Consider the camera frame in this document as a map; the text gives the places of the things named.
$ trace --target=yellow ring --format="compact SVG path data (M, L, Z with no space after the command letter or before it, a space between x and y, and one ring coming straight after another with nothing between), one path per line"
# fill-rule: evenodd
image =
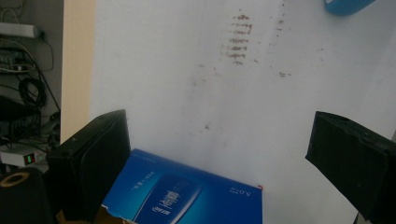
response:
M15 177L15 176L20 176L21 178L18 179L17 181L9 181L12 177ZM27 179L27 177L29 177L29 173L27 173L27 172L19 172L19 173L15 173L13 175L9 175L0 182L0 186L3 188L13 187L13 186L19 185L21 182L25 181L25 179Z

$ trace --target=dirty mark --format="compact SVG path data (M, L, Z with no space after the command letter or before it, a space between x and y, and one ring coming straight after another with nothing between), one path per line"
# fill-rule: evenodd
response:
M248 47L229 47L227 49L230 49L230 50L247 50Z
M238 43L248 43L248 39L240 39L240 38L230 38L229 41L230 41L231 43L235 43L235 44L238 44Z
M233 59L234 64L244 64L247 57L249 35L252 31L253 24L249 22L250 17L247 15L239 15L233 17L231 28L228 33L231 34L225 40L227 43L221 44L221 55Z
M287 73L287 74L286 74L286 73L282 73L282 72L280 72L279 75L280 75L281 77L285 77L285 76L289 76L289 77L290 77L290 76L291 76L290 73Z
M238 16L238 17L233 17L233 19L238 19L238 20L240 20L240 21L243 21L243 20L250 20L250 18L247 17L247 16L245 16L245 15L240 15L240 16Z
M205 125L205 129L210 130L210 121Z
M233 53L233 54L227 53L226 55L227 55L227 57L234 58L234 59L236 59L236 58L246 58L246 56L247 56L246 54L239 54L239 53Z

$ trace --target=cardboard box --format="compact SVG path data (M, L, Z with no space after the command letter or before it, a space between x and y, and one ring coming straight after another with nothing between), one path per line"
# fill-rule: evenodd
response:
M262 224L262 190L134 149L107 194L113 217L138 224Z

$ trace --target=white board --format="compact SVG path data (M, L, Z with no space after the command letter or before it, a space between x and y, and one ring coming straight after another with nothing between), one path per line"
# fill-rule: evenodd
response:
M263 185L265 224L352 223L355 208L304 155L317 110L393 134L395 10L98 0L91 116L125 108L132 147Z

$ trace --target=white device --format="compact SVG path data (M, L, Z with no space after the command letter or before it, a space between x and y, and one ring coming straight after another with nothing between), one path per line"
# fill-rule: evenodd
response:
M37 38L41 31L34 25L0 22L0 35Z
M25 167L29 164L43 161L45 153L35 147L13 144L13 148L1 147L0 159L4 164Z

